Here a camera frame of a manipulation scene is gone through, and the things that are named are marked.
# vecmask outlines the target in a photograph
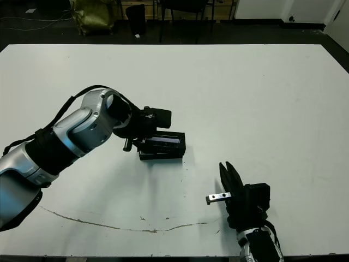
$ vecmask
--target white wall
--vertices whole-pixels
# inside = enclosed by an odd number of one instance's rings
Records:
[[[285,0],[240,0],[236,19],[279,19]]]
[[[325,33],[349,52],[349,1],[340,9],[336,20],[326,27]]]
[[[296,23],[325,23],[329,13],[334,11],[333,6],[338,5],[338,0],[292,0],[285,8],[282,19],[289,22],[290,16]]]
[[[329,24],[344,0],[239,0],[236,19],[282,19]]]

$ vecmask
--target silver metal bar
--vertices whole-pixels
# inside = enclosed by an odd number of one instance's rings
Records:
[[[208,195],[206,197],[206,203],[207,203],[207,205],[209,205],[212,202],[224,201],[224,200],[227,200],[229,198],[231,198],[231,193],[230,192]]]

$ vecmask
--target white tabletop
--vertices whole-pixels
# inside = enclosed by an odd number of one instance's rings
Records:
[[[183,162],[142,162],[113,136],[0,233],[0,254],[238,256],[225,204],[205,202],[222,191],[224,161],[271,186],[284,255],[348,252],[349,75],[322,46],[11,45],[0,53],[0,148],[94,84],[171,110]]]

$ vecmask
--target chair leg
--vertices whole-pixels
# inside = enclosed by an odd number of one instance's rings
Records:
[[[202,11],[201,11],[201,18],[200,20],[202,21],[203,19],[203,15],[205,14],[205,6],[203,7]]]
[[[231,12],[233,10],[233,5],[234,5],[234,1],[231,3],[230,12],[229,12],[229,20],[230,20]]]
[[[155,2],[153,0],[153,21],[155,20]]]
[[[122,10],[122,3],[121,0],[119,0],[120,10],[121,10],[121,18],[124,20],[124,11]]]
[[[203,6],[203,8],[202,8],[202,10],[201,10],[201,19],[200,19],[200,21],[202,21],[202,18],[203,18],[204,13],[205,13],[205,5]],[[197,44],[197,42],[198,42],[198,37],[199,37],[199,35],[201,34],[201,30],[202,30],[202,28],[199,28],[199,22],[197,21],[197,14],[198,14],[198,13],[196,13],[197,34],[196,34],[195,44]]]
[[[212,0],[211,32],[213,29],[213,17],[214,17],[214,0]]]
[[[172,23],[175,22],[175,17],[173,16],[173,10],[171,9]]]
[[[164,7],[164,5],[161,5],[161,17],[162,17],[162,21],[161,21],[161,29],[160,29],[160,39],[159,42],[161,43],[163,40],[163,30],[164,30],[164,19],[165,19],[165,11],[166,8]]]

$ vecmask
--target black cord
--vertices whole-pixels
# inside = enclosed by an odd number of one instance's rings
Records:
[[[102,85],[93,85],[93,86],[89,86],[87,88],[85,88],[84,90],[80,91],[78,94],[76,94],[75,96],[73,97],[70,97],[68,99],[68,101],[66,101],[64,103],[64,105],[62,106],[62,108],[58,111],[57,115],[54,117],[54,119],[48,123],[48,125],[46,127],[44,127],[44,129],[48,129],[48,128],[51,128],[53,127],[54,124],[57,123],[57,121],[59,119],[61,119],[61,117],[64,115],[64,113],[68,110],[68,108],[72,105],[72,103],[75,101],[76,98],[82,96],[83,94],[86,94],[87,92],[93,90],[93,89],[97,89],[97,88],[109,88],[107,86],[102,86]],[[128,103],[132,104],[124,95],[120,94],[120,96],[125,99]],[[3,152],[3,155],[2,156],[5,156],[12,147],[14,146],[18,146],[20,145],[21,143],[23,142],[26,142],[26,141],[30,141],[30,140],[33,140],[36,138],[36,135],[35,134],[32,134],[30,136],[28,136],[27,138],[25,139],[21,139],[21,140],[17,140],[17,141],[14,141],[12,142],[10,145],[8,145],[7,147],[5,147],[4,149],[4,152]]]
[[[275,230],[274,225],[271,222],[267,221],[266,219],[264,220],[264,223],[273,232],[273,234],[274,234],[274,242],[278,245],[279,249],[281,250],[280,242],[279,242],[279,239],[278,239],[278,237],[276,235],[276,230]]]

